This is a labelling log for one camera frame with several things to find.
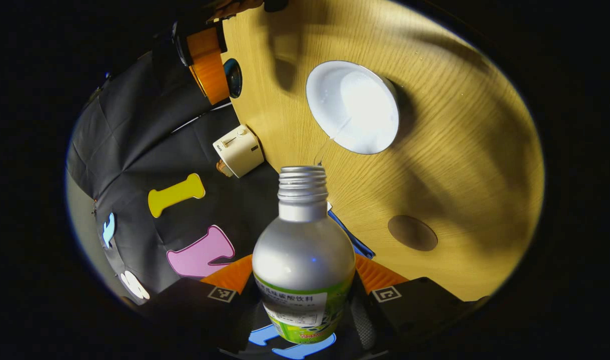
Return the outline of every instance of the green label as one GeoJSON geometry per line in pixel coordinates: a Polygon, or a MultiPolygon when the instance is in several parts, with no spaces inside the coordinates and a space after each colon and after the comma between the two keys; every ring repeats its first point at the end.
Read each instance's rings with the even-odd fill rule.
{"type": "Polygon", "coordinates": [[[281,337],[295,344],[313,344],[331,336],[353,279],[350,276],[324,289],[298,291],[274,286],[255,274],[254,277],[271,323],[281,337]]]}

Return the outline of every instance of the wooden surface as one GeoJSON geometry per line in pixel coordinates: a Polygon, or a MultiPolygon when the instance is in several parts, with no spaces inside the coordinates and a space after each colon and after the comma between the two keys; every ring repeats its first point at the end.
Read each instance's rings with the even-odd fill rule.
{"type": "Polygon", "coordinates": [[[376,155],[329,147],[329,201],[375,260],[413,279],[428,276],[465,301],[491,294],[520,260],[538,221],[543,164],[524,103],[498,68],[421,14],[391,2],[291,0],[223,23],[243,73],[232,100],[266,160],[313,164],[327,137],[312,117],[305,82],[328,60],[365,66],[396,85],[401,125],[376,155]],[[437,246],[418,251],[387,229],[420,219],[437,246]]]}

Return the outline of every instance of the bottle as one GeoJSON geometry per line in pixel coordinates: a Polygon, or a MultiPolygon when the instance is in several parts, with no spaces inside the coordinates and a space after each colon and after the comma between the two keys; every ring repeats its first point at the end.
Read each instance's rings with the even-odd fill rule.
{"type": "Polygon", "coordinates": [[[334,333],[355,272],[351,242],[327,214],[326,178],[322,166],[280,169],[279,216],[252,257],[264,308],[279,335],[295,344],[334,333]]]}

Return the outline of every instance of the yellow bone shape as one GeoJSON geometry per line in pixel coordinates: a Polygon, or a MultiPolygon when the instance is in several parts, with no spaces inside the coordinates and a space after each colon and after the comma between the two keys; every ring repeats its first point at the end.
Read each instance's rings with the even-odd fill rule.
{"type": "Polygon", "coordinates": [[[172,185],[161,191],[152,190],[149,192],[149,210],[154,218],[160,217],[165,208],[178,204],[189,198],[201,199],[205,196],[205,187],[202,186],[200,176],[191,173],[183,182],[172,185]]]}

